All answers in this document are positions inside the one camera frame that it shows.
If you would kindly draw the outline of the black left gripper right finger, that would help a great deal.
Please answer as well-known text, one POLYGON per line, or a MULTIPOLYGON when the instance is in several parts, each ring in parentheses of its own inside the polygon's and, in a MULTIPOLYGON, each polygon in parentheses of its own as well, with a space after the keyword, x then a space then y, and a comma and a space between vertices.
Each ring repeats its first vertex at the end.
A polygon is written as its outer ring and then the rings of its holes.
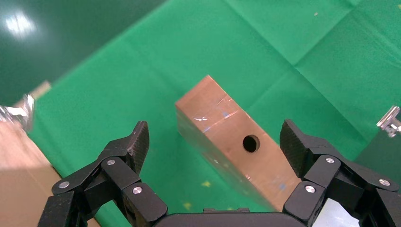
POLYGON ((346 159, 328 140, 303 133, 292 120, 283 122, 279 146, 301 180, 284 213, 310 227, 331 199, 361 227, 400 226, 400 186, 388 177, 346 159))

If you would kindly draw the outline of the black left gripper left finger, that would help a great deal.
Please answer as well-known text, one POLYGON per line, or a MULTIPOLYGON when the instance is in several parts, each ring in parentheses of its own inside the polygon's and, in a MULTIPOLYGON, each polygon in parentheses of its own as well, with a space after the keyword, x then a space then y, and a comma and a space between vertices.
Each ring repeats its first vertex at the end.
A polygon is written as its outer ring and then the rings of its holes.
POLYGON ((38 225, 85 227, 110 201, 131 226, 155 225, 168 208, 140 178, 148 149, 148 123, 139 121, 129 136, 110 141, 95 161, 53 185, 38 225))

